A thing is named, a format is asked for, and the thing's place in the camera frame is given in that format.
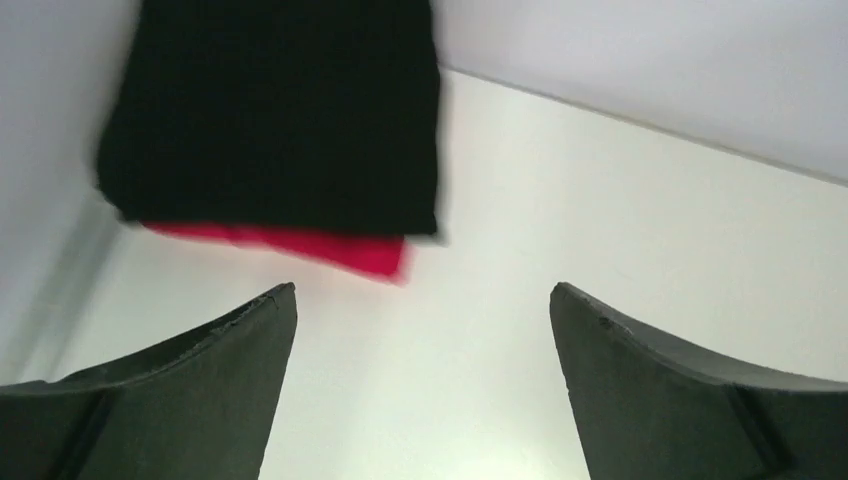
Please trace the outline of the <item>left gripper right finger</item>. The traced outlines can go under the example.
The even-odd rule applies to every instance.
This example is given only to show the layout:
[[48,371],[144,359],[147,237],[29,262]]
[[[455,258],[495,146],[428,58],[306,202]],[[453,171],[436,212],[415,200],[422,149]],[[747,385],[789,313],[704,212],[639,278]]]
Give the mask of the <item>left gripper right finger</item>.
[[549,314],[592,478],[846,478],[845,383],[717,353],[568,283]]

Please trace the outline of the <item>black t shirt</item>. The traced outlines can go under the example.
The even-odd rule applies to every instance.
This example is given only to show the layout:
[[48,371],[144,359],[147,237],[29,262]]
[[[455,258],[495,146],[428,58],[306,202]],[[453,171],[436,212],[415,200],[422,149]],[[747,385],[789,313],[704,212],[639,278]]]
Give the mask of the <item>black t shirt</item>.
[[438,232],[427,1],[144,1],[96,184],[132,222]]

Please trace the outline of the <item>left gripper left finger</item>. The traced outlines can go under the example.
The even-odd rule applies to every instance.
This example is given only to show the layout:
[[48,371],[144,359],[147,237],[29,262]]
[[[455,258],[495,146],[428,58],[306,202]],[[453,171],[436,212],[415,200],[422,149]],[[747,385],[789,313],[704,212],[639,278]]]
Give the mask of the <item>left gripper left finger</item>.
[[2,477],[258,478],[297,318],[281,284],[130,355],[3,386]]

